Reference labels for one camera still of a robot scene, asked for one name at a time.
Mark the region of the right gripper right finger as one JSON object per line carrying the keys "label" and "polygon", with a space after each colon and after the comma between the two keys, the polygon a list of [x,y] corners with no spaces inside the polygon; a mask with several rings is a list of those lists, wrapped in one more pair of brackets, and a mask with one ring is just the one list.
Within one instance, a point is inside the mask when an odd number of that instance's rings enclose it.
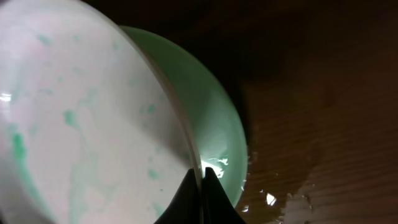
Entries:
{"label": "right gripper right finger", "polygon": [[232,206],[211,167],[205,169],[201,195],[204,224],[246,224]]}

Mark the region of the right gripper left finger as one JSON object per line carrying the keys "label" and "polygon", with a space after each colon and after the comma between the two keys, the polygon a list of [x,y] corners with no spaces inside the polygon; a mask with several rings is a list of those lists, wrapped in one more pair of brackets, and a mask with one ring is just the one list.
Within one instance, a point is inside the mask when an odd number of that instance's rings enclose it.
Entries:
{"label": "right gripper left finger", "polygon": [[195,173],[189,169],[169,206],[155,224],[199,224],[200,205]]}

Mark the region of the light green plate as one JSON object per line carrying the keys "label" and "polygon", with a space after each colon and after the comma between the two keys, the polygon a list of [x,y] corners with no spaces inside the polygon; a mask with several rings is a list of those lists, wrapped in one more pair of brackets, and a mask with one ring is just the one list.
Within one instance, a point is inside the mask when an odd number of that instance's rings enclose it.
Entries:
{"label": "light green plate", "polygon": [[214,170],[236,206],[246,183],[248,149],[229,95],[198,59],[177,44],[146,30],[128,26],[122,30],[169,79],[192,125],[202,167]]}

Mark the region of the white plate with green stains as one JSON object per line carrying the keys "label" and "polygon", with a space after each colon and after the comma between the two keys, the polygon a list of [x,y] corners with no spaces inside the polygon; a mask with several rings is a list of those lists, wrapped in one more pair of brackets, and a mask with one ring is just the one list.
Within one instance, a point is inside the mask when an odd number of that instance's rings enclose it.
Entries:
{"label": "white plate with green stains", "polygon": [[191,148],[164,74],[112,20],[1,2],[2,223],[155,223]]}

